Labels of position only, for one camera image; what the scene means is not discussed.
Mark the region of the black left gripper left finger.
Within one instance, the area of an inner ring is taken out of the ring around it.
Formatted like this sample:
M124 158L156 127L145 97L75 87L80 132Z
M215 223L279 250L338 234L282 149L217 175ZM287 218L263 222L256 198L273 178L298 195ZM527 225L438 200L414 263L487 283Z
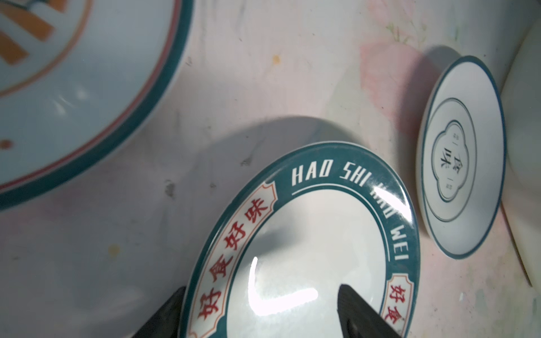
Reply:
M179 288L132 337L177 337L185 291L186 286Z

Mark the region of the green rim plate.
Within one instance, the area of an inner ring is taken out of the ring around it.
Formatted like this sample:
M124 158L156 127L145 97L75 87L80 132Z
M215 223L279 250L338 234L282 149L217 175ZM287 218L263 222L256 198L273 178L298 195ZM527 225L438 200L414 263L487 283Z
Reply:
M398 174L357 144L311 144L263 169L223 212L178 336L341 337L346 284L406 337L420 272L418 222Z

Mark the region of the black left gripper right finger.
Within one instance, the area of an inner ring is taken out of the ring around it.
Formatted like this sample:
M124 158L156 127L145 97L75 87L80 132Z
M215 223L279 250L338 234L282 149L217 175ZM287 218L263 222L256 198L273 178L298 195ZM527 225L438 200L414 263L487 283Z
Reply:
M400 338L348 284L341 284L338 290L338 315L344 338Z

